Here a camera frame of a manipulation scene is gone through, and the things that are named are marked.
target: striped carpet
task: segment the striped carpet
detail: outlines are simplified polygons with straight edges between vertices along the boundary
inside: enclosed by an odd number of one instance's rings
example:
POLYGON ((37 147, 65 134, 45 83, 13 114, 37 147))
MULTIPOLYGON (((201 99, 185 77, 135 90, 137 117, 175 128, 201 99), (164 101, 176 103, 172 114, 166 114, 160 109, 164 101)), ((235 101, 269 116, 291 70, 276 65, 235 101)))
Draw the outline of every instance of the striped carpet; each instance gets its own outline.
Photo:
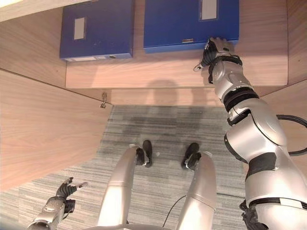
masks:
MULTIPOLYGON (((153 143, 153 166, 135 169, 129 212, 130 223, 162 226, 174 202, 185 195, 193 173, 180 167, 187 146, 198 142, 201 151, 213 154, 217 175, 218 204, 215 230, 245 230, 239 204, 244 200, 242 163, 225 148, 228 129, 223 108, 174 106, 114 106, 97 156, 44 178, 1 193, 0 216, 26 227, 61 182, 74 176, 75 183, 90 186, 78 191, 75 212, 62 221, 59 230, 95 226, 108 179, 129 144, 153 143)), ((184 199, 171 212, 166 227, 174 229, 184 199)))

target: wooden panel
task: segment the wooden panel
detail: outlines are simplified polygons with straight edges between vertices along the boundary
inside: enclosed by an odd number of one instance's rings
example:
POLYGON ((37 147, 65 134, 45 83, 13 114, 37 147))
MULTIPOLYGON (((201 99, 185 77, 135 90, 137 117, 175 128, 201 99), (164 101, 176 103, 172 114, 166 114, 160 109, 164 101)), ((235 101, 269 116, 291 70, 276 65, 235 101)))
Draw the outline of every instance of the wooden panel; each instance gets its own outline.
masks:
POLYGON ((277 90, 282 89, 285 86, 256 86, 254 87, 255 92, 259 95, 259 97, 265 96, 271 92, 275 92, 277 90))
POLYGON ((112 104, 223 106, 213 88, 113 89, 112 104))
POLYGON ((88 0, 21 0, 0 8, 0 22, 88 0))
POLYGON ((0 68, 65 87, 59 58, 62 8, 0 23, 0 68))
POLYGON ((307 1, 288 0, 289 84, 307 80, 307 1))
MULTIPOLYGON (((208 72, 193 72, 201 50, 144 53, 144 2, 136 0, 133 58, 68 63, 67 88, 203 87, 202 77, 206 79, 208 72), (161 80, 173 84, 161 84, 161 80)), ((253 85, 286 85, 286 0, 242 0, 240 20, 236 49, 244 61, 247 78, 253 85)))
POLYGON ((0 71, 1 189, 92 158, 111 106, 0 71))

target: robot forearm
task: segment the robot forearm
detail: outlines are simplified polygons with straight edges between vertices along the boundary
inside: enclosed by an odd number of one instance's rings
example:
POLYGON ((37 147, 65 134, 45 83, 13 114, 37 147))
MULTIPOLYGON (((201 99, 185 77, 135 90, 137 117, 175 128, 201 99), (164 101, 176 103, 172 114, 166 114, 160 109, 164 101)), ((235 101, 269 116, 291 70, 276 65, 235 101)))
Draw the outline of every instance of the robot forearm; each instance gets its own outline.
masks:
POLYGON ((243 75, 242 61, 233 53, 229 42, 211 38, 195 70, 210 65, 209 83, 214 84, 232 126, 225 144, 238 160, 249 164, 245 186, 247 227, 307 229, 306 179, 288 154, 276 114, 254 92, 243 75))
POLYGON ((28 226, 27 230, 56 230, 63 220, 64 214, 72 213, 75 200, 67 200, 67 197, 78 189, 87 186, 87 182, 71 186, 73 177, 67 179, 57 190, 56 196, 51 197, 43 207, 41 213, 28 226))

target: wooden wall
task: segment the wooden wall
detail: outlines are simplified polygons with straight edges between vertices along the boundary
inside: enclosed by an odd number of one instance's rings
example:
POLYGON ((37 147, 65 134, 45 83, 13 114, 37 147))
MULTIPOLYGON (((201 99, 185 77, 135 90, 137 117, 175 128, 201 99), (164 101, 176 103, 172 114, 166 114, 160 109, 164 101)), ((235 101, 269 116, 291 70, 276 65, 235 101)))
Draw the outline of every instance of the wooden wall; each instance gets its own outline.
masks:
POLYGON ((288 84, 256 87, 260 96, 307 79, 307 1, 287 0, 288 18, 288 84))
POLYGON ((111 106, 0 70, 1 189, 95 156, 111 106))

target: black joint band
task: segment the black joint band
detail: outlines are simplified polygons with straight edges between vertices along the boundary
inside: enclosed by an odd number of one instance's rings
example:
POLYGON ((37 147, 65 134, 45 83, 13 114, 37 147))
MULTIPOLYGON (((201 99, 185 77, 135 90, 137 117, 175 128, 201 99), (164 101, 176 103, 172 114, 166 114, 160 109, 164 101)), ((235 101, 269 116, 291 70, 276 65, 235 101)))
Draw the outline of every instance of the black joint band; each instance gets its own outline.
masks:
POLYGON ((226 111, 229 112, 231 108, 233 108, 240 102, 250 98, 259 98, 259 96, 250 87, 240 87, 226 94, 223 100, 223 104, 225 106, 226 111))
POLYGON ((274 152, 267 152, 253 158, 248 163, 249 169, 246 175, 246 179, 248 179, 248 177, 250 177, 251 175, 262 171, 274 171, 275 162, 276 162, 276 155, 274 152))
POLYGON ((212 61, 210 63, 210 66, 209 66, 209 77, 208 77, 208 81, 210 84, 213 84, 213 76, 212 76, 212 72, 213 72, 213 69, 215 67, 215 65, 219 62, 219 61, 230 61, 230 62, 234 62, 236 64, 239 64, 239 65, 243 65, 240 57, 238 55, 232 55, 232 56, 218 56, 216 59, 214 59, 214 61, 212 61))

